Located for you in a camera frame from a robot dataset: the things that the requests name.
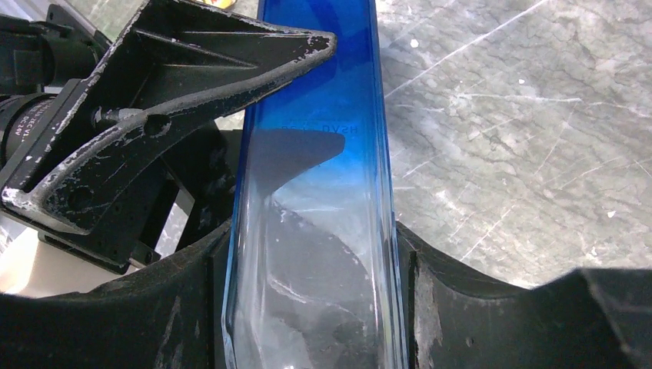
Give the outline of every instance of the blue translucent plastic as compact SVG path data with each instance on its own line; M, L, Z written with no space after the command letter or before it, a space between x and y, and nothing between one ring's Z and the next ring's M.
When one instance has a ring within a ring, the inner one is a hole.
M246 112L229 367L407 367L374 1L261 0L259 18L338 51Z

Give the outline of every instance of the gray marble surface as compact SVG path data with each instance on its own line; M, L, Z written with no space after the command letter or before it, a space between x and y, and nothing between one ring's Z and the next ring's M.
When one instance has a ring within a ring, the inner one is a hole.
M139 3L73 2L111 36ZM652 266L651 1L377 7L399 221L528 288Z

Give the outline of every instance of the screw hole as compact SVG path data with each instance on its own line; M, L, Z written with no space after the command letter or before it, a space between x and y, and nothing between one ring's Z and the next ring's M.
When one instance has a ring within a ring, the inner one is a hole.
M86 187L75 189L68 198L68 205L74 211L80 211L91 204L93 199L93 191Z
M160 135L170 128L170 118L167 115L153 114L147 116L143 131L149 137Z

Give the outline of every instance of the yellow object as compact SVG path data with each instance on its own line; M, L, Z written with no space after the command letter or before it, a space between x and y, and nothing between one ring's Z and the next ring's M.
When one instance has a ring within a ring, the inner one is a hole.
M230 8L236 2L236 0L197 0L197 1L203 2L208 5L216 6L220 9Z

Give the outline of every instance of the marble tabletop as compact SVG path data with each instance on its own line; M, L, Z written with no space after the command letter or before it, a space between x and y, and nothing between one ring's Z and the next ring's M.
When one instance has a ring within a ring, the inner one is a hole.
M71 2L111 37L139 5ZM526 288L652 266L652 2L376 5L399 221Z

